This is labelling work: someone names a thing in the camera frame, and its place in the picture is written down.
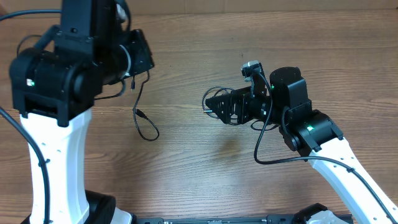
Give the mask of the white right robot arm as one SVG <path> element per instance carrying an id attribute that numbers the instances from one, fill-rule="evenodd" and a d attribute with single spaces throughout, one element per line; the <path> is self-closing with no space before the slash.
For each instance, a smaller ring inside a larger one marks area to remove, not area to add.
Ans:
<path id="1" fill-rule="evenodd" d="M 397 223 L 397 205 L 382 191 L 353 153 L 342 130 L 325 113 L 312 108 L 307 84 L 297 67 L 282 67 L 266 78 L 260 64 L 241 69 L 250 86 L 224 89 L 204 100 L 207 113 L 224 124 L 261 121 L 260 136 L 268 125 L 278 128 L 287 147 L 297 157 L 262 161 L 262 165 L 293 161 L 310 163 L 338 194 L 358 223 Z"/>

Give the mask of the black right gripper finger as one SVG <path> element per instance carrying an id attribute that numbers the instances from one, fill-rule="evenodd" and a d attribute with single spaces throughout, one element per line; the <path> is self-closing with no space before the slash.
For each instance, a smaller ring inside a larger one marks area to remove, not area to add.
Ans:
<path id="1" fill-rule="evenodd" d="M 241 91 L 233 91 L 232 93 L 214 96 L 205 100 L 205 104 L 212 112 L 216 113 L 226 110 L 238 114 L 239 112 L 239 94 Z"/>
<path id="2" fill-rule="evenodd" d="M 241 113 L 234 114 L 233 112 L 221 110 L 217 112 L 217 117 L 224 123 L 230 125 L 246 124 L 249 117 Z"/>

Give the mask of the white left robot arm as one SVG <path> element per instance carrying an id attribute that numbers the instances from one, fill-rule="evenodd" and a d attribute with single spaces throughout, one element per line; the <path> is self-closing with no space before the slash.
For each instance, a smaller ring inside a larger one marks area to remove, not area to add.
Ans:
<path id="1" fill-rule="evenodd" d="M 29 146 L 33 204 L 26 223 L 135 223 L 113 196 L 85 188 L 85 141 L 105 85 L 153 66 L 125 1 L 64 0 L 60 23 L 9 68 L 14 122 Z"/>

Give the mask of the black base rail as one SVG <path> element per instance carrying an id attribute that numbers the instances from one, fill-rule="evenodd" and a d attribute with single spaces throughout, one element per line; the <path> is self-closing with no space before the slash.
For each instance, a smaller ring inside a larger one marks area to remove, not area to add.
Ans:
<path id="1" fill-rule="evenodd" d="M 295 218 L 295 215 L 267 215 L 265 217 L 234 217 L 234 218 L 135 218 L 133 224 L 293 224 L 308 223 Z"/>

